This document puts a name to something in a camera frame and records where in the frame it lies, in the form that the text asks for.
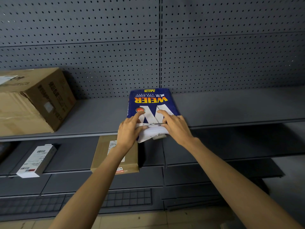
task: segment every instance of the left arm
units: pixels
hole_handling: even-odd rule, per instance
[[[139,116],[136,113],[126,118],[119,126],[116,146],[67,202],[53,220],[49,229],[90,229],[108,193],[113,177],[123,157],[130,150],[140,131],[146,126],[135,128]]]

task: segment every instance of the person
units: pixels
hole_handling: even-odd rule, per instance
[[[164,110],[158,112],[164,116],[162,126],[179,145],[185,147],[196,158],[219,193],[247,228],[303,228],[259,187],[212,153],[198,138],[193,137],[183,116],[171,116]],[[92,227],[120,161],[132,147],[140,131],[147,128],[136,128],[142,114],[144,112],[138,112],[120,124],[116,146],[58,213],[49,229]]]

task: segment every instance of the right arm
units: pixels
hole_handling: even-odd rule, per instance
[[[258,186],[192,136],[183,116],[170,116],[166,111],[163,127],[197,160],[219,193],[247,228],[303,228]]]

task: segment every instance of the white box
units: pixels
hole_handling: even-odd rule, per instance
[[[39,177],[56,152],[53,145],[37,146],[26,162],[17,171],[22,178]]]

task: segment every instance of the red circular logo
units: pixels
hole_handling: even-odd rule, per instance
[[[138,108],[135,109],[135,111],[136,112],[144,112],[145,110],[142,107],[138,107]]]

